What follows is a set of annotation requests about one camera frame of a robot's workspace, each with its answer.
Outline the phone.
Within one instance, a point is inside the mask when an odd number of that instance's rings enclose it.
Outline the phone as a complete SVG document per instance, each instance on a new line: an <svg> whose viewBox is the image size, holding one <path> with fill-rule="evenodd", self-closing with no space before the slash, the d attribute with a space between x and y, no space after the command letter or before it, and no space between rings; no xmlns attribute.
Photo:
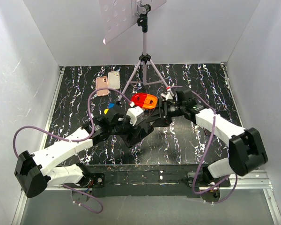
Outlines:
<svg viewBox="0 0 281 225"><path fill-rule="evenodd" d="M110 88L120 89L120 74L118 71L110 71L108 73L108 85Z"/></svg>
<svg viewBox="0 0 281 225"><path fill-rule="evenodd" d="M101 76L96 78L96 94L99 97L107 96L109 94L109 90L106 89L108 87L108 78L106 76Z"/></svg>

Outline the black phone case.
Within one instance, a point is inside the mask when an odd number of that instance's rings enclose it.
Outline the black phone case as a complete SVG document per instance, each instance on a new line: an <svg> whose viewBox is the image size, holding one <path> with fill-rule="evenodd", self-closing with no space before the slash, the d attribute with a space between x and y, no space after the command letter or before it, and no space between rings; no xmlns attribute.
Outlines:
<svg viewBox="0 0 281 225"><path fill-rule="evenodd" d="M124 141L125 145L128 148L131 148L138 143L140 143L145 137L151 134L154 131L154 128L148 124L145 125L145 128L138 125L137 127L133 127L125 132L123 135L120 135L121 139Z"/></svg>

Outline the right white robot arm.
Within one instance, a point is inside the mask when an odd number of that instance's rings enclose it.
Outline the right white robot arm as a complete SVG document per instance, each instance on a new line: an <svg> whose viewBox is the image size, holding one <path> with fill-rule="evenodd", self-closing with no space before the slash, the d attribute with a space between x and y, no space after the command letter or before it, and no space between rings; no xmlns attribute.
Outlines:
<svg viewBox="0 0 281 225"><path fill-rule="evenodd" d="M199 170L200 178L207 186L215 185L221 177L231 174L245 176L268 162L266 150L259 131L237 126L207 104L197 103L190 90L178 90L173 96L170 91L161 94L159 106L163 107L161 118L184 116L195 125L208 130L211 135L221 139L228 147L228 157L217 160Z"/></svg>

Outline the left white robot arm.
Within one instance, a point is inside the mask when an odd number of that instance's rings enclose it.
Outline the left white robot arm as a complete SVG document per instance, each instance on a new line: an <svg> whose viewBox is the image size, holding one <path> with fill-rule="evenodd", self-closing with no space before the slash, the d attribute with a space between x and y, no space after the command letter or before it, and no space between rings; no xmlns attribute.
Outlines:
<svg viewBox="0 0 281 225"><path fill-rule="evenodd" d="M73 183L87 187L93 176L83 165L60 167L59 164L79 152L105 141L111 135L131 135L143 119L140 107L130 108L125 115L109 109L96 118L96 125L77 129L68 136L68 141L53 145L30 154L24 151L18 157L15 177L28 198L42 193L48 186Z"/></svg>

